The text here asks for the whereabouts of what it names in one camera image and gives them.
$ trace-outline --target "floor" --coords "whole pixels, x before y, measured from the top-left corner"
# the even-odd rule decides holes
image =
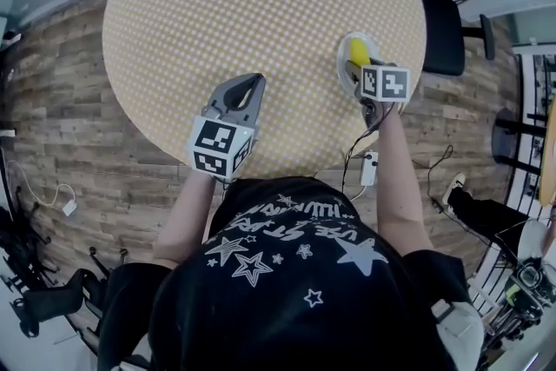
[[[119,250],[129,260],[149,259],[151,243],[163,225],[189,168],[146,140],[118,104],[103,63],[101,34],[106,0],[82,0],[35,23],[22,42],[11,49],[3,65],[3,124],[15,127],[17,137],[2,138],[8,160],[17,160],[30,186],[51,201],[57,184],[70,184],[78,208],[65,217],[61,207],[71,198],[66,189],[54,207],[42,206],[35,224],[52,243],[45,257],[61,268],[65,282],[76,268],[93,268],[89,246],[109,266]],[[407,140],[416,162],[430,166],[448,144],[453,156],[432,170],[430,194],[441,197],[452,177],[462,171],[478,198],[504,201],[510,169],[490,156],[490,132],[496,112],[516,112],[519,75],[504,21],[494,22],[497,57],[488,62],[480,41],[468,39],[467,70],[451,78],[424,74],[403,114]],[[347,173],[346,195],[361,186],[361,160]],[[342,167],[317,177],[341,186]],[[14,164],[12,186],[24,186]],[[444,215],[427,199],[427,169],[417,166],[426,224],[434,245],[463,259],[472,274],[485,245]],[[23,191],[30,209],[34,201]],[[222,202],[218,189],[213,209]],[[375,191],[354,202],[365,223],[375,224]],[[86,309],[72,317],[80,327],[94,318]]]

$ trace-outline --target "white sneaker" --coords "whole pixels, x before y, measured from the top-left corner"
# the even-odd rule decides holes
[[[458,175],[456,175],[453,178],[452,182],[450,182],[450,186],[448,187],[448,190],[442,196],[442,204],[447,206],[448,205],[448,197],[452,193],[452,190],[454,190],[456,187],[463,188],[463,185],[465,183],[466,183],[466,176],[465,175],[463,175],[462,173],[459,173]]]

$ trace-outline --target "white cable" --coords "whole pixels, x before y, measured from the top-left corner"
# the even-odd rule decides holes
[[[35,195],[35,192],[33,192],[33,189],[31,188],[31,186],[29,185],[29,181],[27,181],[27,176],[25,175],[25,171],[23,170],[23,167],[21,167],[19,165],[19,162],[17,161],[13,161],[13,160],[9,160],[7,162],[7,165],[10,165],[11,163],[16,164],[16,166],[21,170],[21,173],[23,174],[23,179],[25,180],[25,183],[27,184],[27,188],[29,189],[29,192],[35,197],[35,199],[40,202],[44,207],[46,208],[51,208],[52,206],[54,206],[54,203],[56,202],[56,199],[58,197],[58,191],[60,190],[61,187],[67,187],[69,190],[71,190],[71,193],[73,194],[73,201],[77,201],[76,199],[76,192],[75,190],[73,190],[73,188],[69,185],[69,184],[58,184],[58,187],[56,187],[56,193],[54,194],[54,199],[52,200],[51,203],[46,203],[43,200],[41,200],[38,196]],[[8,187],[10,187],[10,178],[8,177]]]
[[[361,195],[365,193],[365,190],[367,190],[367,186],[363,186],[361,192],[359,192],[356,196],[354,196],[351,200],[349,200],[349,202],[354,202],[357,198],[359,198]]]

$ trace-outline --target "table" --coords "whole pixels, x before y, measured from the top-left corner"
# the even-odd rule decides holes
[[[130,120],[185,163],[194,116],[214,87],[262,73],[259,142],[241,176],[312,175],[342,162],[365,130],[335,68],[351,31],[408,67],[413,91],[426,45],[421,0],[109,0],[103,51]]]
[[[546,127],[520,123],[499,114],[494,123],[495,127],[505,129],[509,134],[528,134],[542,137],[545,140],[540,168],[520,162],[509,156],[494,154],[494,160],[516,169],[537,175],[540,180],[539,202],[542,206],[552,204],[556,193],[556,107],[551,107]]]

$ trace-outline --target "white marker cube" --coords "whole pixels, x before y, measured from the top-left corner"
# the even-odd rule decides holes
[[[192,169],[231,180],[253,148],[255,130],[196,116],[189,136]]]
[[[410,70],[389,65],[361,66],[361,97],[379,102],[407,103],[411,97]]]

